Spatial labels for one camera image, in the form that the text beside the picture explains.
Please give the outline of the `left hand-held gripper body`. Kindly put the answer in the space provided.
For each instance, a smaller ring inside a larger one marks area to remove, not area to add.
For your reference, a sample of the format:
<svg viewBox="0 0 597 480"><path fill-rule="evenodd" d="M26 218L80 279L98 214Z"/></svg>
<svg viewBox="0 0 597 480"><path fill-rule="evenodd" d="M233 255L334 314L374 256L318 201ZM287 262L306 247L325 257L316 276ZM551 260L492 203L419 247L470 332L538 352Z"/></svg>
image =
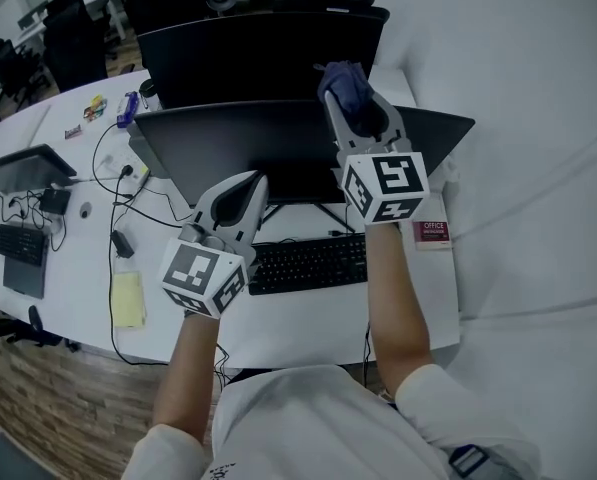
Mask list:
<svg viewBox="0 0 597 480"><path fill-rule="evenodd" d="M233 226L194 212L169 240L161 264L161 287L187 313L219 319L256 272L252 242L256 219Z"/></svg>

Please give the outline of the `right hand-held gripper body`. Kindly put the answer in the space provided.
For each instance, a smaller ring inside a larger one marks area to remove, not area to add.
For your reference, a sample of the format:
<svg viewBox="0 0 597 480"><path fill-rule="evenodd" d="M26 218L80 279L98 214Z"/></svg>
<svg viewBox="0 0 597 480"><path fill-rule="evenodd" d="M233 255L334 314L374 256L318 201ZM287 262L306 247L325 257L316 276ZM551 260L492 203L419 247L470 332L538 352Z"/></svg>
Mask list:
<svg viewBox="0 0 597 480"><path fill-rule="evenodd" d="M402 137L387 140L338 138L339 187L367 226L409 220L429 196L419 152L400 152Z"/></svg>

